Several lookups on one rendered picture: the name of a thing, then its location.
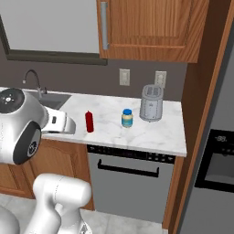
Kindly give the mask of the dark curved tap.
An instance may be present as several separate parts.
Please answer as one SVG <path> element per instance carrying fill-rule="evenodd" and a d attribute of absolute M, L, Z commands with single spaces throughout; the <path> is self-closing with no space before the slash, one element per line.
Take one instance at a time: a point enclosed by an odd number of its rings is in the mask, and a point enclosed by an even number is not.
<path fill-rule="evenodd" d="M 22 80 L 23 84 L 26 84 L 27 83 L 27 75 L 29 73 L 32 73 L 34 75 L 34 78 L 35 78 L 35 82 L 36 82 L 36 88 L 37 88 L 37 93 L 38 93 L 38 97 L 39 99 L 42 99 L 43 98 L 43 95 L 44 94 L 48 94 L 48 91 L 47 91 L 47 88 L 45 87 L 45 89 L 43 90 L 40 86 L 40 82 L 39 82 L 39 78 L 38 78 L 38 74 L 36 73 L 36 71 L 34 69 L 29 69 L 25 75 L 24 75 L 24 78 Z"/>

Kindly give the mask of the dark framed window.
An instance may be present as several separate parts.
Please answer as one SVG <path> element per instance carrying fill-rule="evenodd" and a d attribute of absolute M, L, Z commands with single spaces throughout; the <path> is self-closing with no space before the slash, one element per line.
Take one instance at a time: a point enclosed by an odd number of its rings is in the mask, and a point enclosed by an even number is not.
<path fill-rule="evenodd" d="M 9 60 L 102 65 L 96 0 L 0 0 Z"/>

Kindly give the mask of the mayonnaise jar with blue lid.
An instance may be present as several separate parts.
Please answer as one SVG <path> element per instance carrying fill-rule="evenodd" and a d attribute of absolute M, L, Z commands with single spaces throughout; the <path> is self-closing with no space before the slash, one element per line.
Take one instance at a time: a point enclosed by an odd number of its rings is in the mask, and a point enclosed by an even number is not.
<path fill-rule="evenodd" d="M 122 111 L 122 126 L 130 128 L 133 125 L 133 113 L 130 109 L 124 109 Z"/>

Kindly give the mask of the white wall socket plate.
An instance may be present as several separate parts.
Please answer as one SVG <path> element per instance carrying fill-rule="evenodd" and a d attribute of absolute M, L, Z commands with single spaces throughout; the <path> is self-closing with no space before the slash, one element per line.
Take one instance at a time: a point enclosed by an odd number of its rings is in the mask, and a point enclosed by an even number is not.
<path fill-rule="evenodd" d="M 164 89 L 165 82 L 166 82 L 166 72 L 157 70 L 155 72 L 154 84 Z"/>

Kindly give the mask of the silver toaster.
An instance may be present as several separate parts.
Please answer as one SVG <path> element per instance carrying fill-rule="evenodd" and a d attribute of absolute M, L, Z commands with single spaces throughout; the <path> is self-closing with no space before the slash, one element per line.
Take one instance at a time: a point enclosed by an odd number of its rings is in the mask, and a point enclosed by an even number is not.
<path fill-rule="evenodd" d="M 154 84 L 145 85 L 142 91 L 139 116 L 147 122 L 157 122 L 163 115 L 164 89 Z"/>

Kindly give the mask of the red ketchup bottle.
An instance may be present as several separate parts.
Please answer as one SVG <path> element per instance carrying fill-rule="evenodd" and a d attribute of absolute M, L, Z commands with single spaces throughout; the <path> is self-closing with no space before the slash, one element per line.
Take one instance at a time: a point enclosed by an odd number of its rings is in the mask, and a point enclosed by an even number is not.
<path fill-rule="evenodd" d="M 86 129 L 88 133 L 92 133 L 94 131 L 93 126 L 93 116 L 91 112 L 85 113 L 85 119 L 86 119 Z"/>

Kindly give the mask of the grey dishwasher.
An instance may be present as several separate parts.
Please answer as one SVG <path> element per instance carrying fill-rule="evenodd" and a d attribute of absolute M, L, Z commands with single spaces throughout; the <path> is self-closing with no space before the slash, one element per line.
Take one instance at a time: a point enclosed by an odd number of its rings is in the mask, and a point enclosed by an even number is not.
<path fill-rule="evenodd" d="M 87 148 L 96 210 L 155 223 L 163 221 L 176 160 L 173 155 L 91 144 Z M 97 167 L 100 159 L 103 165 L 148 172 L 155 172 L 159 167 L 159 177 L 100 170 Z"/>

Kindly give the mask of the grey fridge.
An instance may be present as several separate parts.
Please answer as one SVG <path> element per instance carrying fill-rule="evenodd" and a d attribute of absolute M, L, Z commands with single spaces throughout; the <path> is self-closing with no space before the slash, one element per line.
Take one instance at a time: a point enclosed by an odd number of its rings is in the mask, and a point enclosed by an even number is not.
<path fill-rule="evenodd" d="M 234 22 L 178 234 L 234 234 Z"/>

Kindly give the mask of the wooden base cupboard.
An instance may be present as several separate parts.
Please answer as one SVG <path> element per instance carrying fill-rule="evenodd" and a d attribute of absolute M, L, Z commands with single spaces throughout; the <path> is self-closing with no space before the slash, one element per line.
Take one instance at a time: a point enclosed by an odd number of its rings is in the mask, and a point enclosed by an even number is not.
<path fill-rule="evenodd" d="M 0 164 L 0 193 L 33 199 L 34 180 L 42 173 L 91 183 L 87 145 L 42 139 L 37 153 L 23 165 Z"/>

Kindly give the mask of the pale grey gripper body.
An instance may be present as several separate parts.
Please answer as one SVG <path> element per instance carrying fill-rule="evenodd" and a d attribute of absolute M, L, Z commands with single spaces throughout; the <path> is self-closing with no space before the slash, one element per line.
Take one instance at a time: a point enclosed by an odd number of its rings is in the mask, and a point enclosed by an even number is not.
<path fill-rule="evenodd" d="M 48 122 L 42 128 L 42 133 L 74 134 L 76 123 L 65 112 L 49 112 Z"/>

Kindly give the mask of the white wall switch plate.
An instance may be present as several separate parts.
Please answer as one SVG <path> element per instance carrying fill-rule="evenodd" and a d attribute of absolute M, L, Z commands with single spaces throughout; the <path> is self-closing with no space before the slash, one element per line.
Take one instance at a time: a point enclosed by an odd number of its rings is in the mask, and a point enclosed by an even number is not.
<path fill-rule="evenodd" d="M 122 86 L 130 85 L 130 71 L 128 69 L 120 69 L 120 84 Z"/>

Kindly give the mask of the steel sink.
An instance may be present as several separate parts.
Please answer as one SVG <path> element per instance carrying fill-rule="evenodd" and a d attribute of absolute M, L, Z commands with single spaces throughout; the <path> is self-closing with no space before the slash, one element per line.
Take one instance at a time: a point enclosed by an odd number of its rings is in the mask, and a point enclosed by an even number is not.
<path fill-rule="evenodd" d="M 58 93 L 48 93 L 39 96 L 39 93 L 35 91 L 27 91 L 27 95 L 35 106 L 43 105 L 54 110 L 59 110 L 70 98 L 69 94 Z"/>

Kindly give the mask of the wooden wall cupboard door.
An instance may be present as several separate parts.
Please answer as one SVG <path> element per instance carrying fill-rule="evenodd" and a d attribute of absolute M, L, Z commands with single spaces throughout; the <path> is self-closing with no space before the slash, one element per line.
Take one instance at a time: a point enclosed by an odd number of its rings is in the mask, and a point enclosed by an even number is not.
<path fill-rule="evenodd" d="M 102 49 L 101 2 L 108 2 L 109 49 Z M 196 63 L 209 0 L 96 0 L 100 57 Z"/>

